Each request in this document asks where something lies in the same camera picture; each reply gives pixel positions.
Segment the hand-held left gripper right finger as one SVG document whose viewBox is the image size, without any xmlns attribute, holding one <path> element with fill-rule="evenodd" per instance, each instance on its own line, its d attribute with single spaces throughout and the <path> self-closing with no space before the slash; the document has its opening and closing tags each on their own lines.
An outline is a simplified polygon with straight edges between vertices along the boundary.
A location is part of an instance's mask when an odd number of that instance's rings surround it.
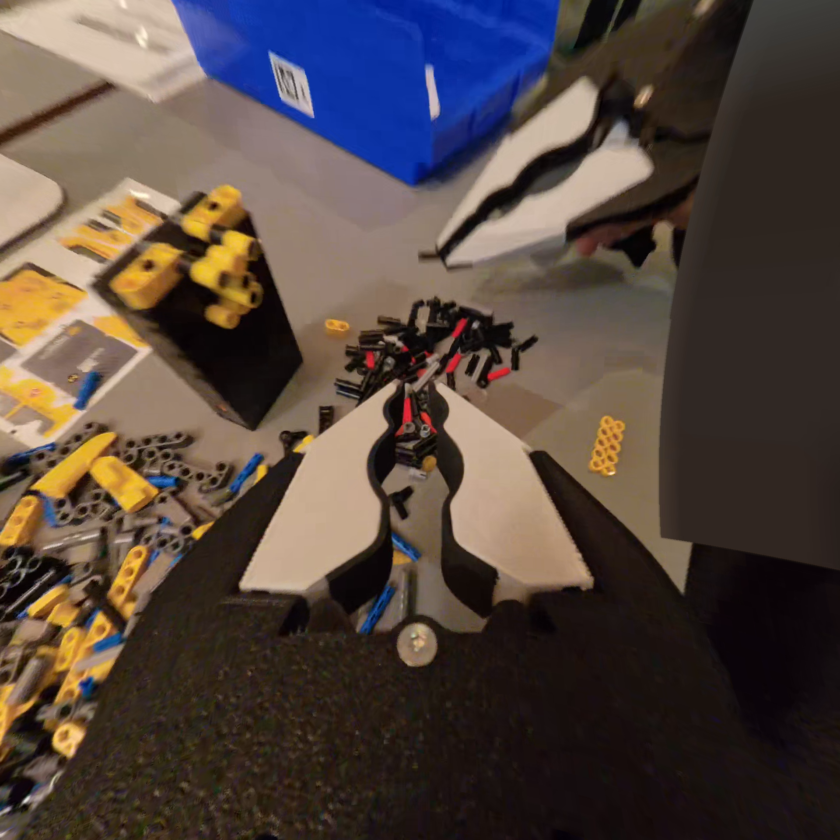
<svg viewBox="0 0 840 840">
<path fill-rule="evenodd" d="M 589 591 L 595 581 L 555 504 L 554 462 L 446 385 L 429 389 L 441 513 L 444 582 L 481 618 L 505 601 Z"/>
</svg>

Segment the pile of black red pins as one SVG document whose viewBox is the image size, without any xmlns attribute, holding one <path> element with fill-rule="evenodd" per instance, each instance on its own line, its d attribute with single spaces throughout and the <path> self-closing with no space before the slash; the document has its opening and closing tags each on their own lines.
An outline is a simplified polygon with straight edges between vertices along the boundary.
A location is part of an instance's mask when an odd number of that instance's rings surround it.
<svg viewBox="0 0 840 840">
<path fill-rule="evenodd" d="M 415 476 L 436 465 L 438 432 L 431 389 L 445 385 L 469 400 L 492 383 L 519 371 L 522 356 L 539 341 L 518 335 L 513 321 L 497 320 L 487 308 L 430 297 L 415 300 L 406 318 L 378 316 L 344 348 L 338 396 L 360 405 L 383 386 L 402 387 L 395 430 L 395 461 Z"/>
</svg>

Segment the person's right hand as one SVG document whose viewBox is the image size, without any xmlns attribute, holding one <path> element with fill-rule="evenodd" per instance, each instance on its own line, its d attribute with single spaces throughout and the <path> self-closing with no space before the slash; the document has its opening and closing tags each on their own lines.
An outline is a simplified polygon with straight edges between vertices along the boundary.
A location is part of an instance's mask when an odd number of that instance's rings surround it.
<svg viewBox="0 0 840 840">
<path fill-rule="evenodd" d="M 670 208 L 667 212 L 629 222 L 594 227 L 575 241 L 576 251 L 582 257 L 590 257 L 599 248 L 610 248 L 615 243 L 635 235 L 639 230 L 653 228 L 659 224 L 667 224 L 673 229 L 686 231 L 694 200 L 695 193 L 692 192 L 680 205 Z"/>
</svg>

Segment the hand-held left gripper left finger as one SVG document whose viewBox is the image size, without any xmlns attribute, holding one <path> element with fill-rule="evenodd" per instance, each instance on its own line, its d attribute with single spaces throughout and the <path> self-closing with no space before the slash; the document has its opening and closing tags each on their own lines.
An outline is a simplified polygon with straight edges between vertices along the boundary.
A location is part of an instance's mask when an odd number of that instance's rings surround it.
<svg viewBox="0 0 840 840">
<path fill-rule="evenodd" d="M 240 579 L 243 593 L 329 596 L 354 613 L 392 573 L 391 503 L 404 388 L 385 385 L 302 455 Z"/>
</svg>

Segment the blue storage bin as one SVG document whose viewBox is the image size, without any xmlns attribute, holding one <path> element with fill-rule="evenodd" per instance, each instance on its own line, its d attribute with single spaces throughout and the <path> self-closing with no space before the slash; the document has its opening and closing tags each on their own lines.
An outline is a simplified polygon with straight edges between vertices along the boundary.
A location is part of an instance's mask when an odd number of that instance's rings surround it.
<svg viewBox="0 0 840 840">
<path fill-rule="evenodd" d="M 558 1 L 174 1 L 215 81 L 415 185 L 542 76 Z"/>
</svg>

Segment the black block with yellow connectors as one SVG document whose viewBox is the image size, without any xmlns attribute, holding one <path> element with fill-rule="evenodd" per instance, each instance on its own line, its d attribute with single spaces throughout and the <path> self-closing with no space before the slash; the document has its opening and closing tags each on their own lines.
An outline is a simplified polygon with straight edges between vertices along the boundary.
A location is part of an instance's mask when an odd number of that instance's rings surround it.
<svg viewBox="0 0 840 840">
<path fill-rule="evenodd" d="M 242 193 L 196 192 L 93 290 L 216 415 L 254 431 L 302 354 Z"/>
</svg>

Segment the document in clear sleeve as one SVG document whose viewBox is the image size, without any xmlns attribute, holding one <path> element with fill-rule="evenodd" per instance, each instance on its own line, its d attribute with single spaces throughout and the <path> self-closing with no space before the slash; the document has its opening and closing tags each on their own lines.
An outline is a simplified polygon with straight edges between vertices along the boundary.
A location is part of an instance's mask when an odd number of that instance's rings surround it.
<svg viewBox="0 0 840 840">
<path fill-rule="evenodd" d="M 205 77 L 170 1 L 16 3 L 1 29 L 152 102 Z"/>
</svg>

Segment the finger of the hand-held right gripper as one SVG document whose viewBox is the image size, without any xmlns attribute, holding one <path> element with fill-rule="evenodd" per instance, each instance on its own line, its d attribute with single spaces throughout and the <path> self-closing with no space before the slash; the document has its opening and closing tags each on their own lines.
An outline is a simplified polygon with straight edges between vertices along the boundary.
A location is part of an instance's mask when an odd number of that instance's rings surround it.
<svg viewBox="0 0 840 840">
<path fill-rule="evenodd" d="M 576 219 L 641 185 L 654 171 L 628 122 L 617 121 L 597 148 L 553 166 L 479 218 L 480 205 L 503 188 L 501 165 L 510 157 L 509 150 L 498 150 L 444 227 L 447 268 L 561 249 Z"/>
<path fill-rule="evenodd" d="M 582 78 L 500 142 L 435 243 L 439 258 L 500 258 L 564 237 L 560 189 L 614 127 L 614 100 Z"/>
</svg>

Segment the white book stand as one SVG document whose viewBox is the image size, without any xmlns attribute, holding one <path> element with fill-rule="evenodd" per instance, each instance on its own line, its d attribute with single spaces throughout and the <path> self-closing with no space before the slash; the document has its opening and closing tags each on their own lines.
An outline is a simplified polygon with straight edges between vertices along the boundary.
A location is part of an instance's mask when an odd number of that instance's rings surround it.
<svg viewBox="0 0 840 840">
<path fill-rule="evenodd" d="M 54 219 L 66 200 L 57 182 L 2 154 L 2 256 Z"/>
</svg>

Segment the yellow perforated connector plate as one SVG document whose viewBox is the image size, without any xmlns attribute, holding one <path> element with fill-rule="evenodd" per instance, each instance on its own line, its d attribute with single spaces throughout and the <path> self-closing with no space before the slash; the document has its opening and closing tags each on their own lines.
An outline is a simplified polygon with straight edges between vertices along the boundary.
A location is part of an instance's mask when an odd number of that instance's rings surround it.
<svg viewBox="0 0 840 840">
<path fill-rule="evenodd" d="M 601 417 L 588 463 L 588 469 L 592 473 L 603 477 L 616 474 L 625 431 L 624 421 L 611 415 Z"/>
</svg>

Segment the sticker sheet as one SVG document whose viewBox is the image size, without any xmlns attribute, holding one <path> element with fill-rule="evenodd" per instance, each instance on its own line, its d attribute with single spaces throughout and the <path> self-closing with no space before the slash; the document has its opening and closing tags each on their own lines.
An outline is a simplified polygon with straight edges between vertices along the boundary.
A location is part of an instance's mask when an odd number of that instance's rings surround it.
<svg viewBox="0 0 840 840">
<path fill-rule="evenodd" d="M 178 207 L 126 178 L 2 260 L 1 428 L 19 445 L 57 440 L 151 353 L 93 285 Z"/>
</svg>

